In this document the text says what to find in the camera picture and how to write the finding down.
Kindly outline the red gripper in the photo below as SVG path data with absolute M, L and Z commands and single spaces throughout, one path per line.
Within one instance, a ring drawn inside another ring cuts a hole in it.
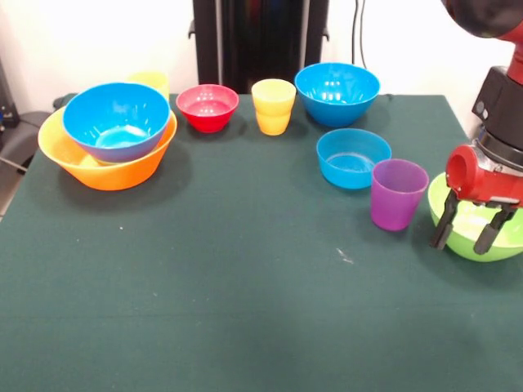
M 459 200 L 473 203 L 506 203 L 522 207 L 522 172 L 497 163 L 478 146 L 459 145 L 450 154 L 445 168 L 447 186 L 452 189 L 445 200 L 443 214 L 431 237 L 430 245 L 443 249 L 453 230 Z M 485 254 L 504 224 L 516 214 L 511 206 L 502 206 L 481 231 L 474 252 Z

